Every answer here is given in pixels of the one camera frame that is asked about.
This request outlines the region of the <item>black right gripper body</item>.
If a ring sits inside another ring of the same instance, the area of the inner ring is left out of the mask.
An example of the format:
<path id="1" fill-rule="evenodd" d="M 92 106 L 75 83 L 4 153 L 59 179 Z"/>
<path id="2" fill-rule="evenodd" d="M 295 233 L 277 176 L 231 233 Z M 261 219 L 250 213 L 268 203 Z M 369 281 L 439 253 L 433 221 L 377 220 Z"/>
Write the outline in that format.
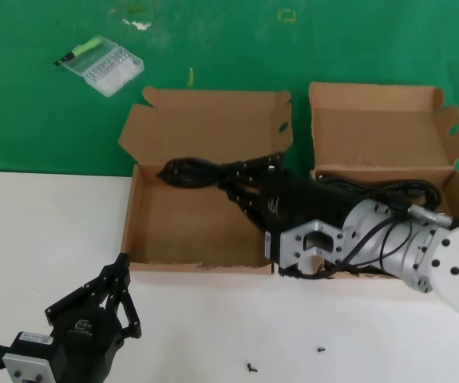
<path id="1" fill-rule="evenodd" d="M 341 228 L 366 196 L 276 168 L 259 176 L 259 229 L 285 232 L 312 220 Z"/>

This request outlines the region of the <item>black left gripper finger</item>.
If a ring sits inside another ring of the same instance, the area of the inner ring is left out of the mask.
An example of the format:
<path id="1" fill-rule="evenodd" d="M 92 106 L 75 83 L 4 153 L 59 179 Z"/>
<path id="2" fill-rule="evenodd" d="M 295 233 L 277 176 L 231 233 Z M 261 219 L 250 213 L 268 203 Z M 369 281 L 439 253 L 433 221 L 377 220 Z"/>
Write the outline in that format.
<path id="1" fill-rule="evenodd" d="M 74 292 L 55 302 L 45 310 L 51 326 L 66 313 L 80 308 L 100 308 L 107 302 L 109 284 L 118 276 L 129 275 L 129 255 L 120 253 L 114 263 L 102 268 L 101 273 Z"/>
<path id="2" fill-rule="evenodd" d="M 109 284 L 109 292 L 105 309 L 117 314 L 119 305 L 122 305 L 128 325 L 122 329 L 122 337 L 135 338 L 141 337 L 140 319 L 137 314 L 137 309 L 133 303 L 131 294 L 129 293 L 130 276 L 126 274 L 116 277 Z"/>

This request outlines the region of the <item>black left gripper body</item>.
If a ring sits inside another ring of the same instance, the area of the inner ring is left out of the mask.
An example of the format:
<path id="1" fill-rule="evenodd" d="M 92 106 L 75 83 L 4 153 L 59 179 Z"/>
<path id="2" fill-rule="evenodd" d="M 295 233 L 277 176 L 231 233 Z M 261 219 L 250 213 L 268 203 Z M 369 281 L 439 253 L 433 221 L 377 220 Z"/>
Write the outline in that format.
<path id="1" fill-rule="evenodd" d="M 123 345 L 117 316 L 104 309 L 71 310 L 51 320 L 51 336 L 60 345 L 65 367 L 58 382 L 103 382 Z"/>

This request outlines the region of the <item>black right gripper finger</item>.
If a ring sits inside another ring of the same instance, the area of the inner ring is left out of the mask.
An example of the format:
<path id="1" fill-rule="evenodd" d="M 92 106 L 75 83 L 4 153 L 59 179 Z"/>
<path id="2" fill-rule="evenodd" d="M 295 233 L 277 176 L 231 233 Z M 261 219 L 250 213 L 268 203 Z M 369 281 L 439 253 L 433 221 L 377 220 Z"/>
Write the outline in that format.
<path id="1" fill-rule="evenodd" d="M 258 194 L 248 191 L 239 185 L 224 185 L 223 190 L 226 192 L 228 199 L 238 205 L 239 209 L 255 227 L 260 231 L 267 229 L 260 210 Z"/>
<path id="2" fill-rule="evenodd" d="M 236 161 L 228 165 L 231 180 L 242 182 L 257 182 L 268 171 L 274 171 L 283 166 L 284 153 L 273 153 L 245 161 Z"/>

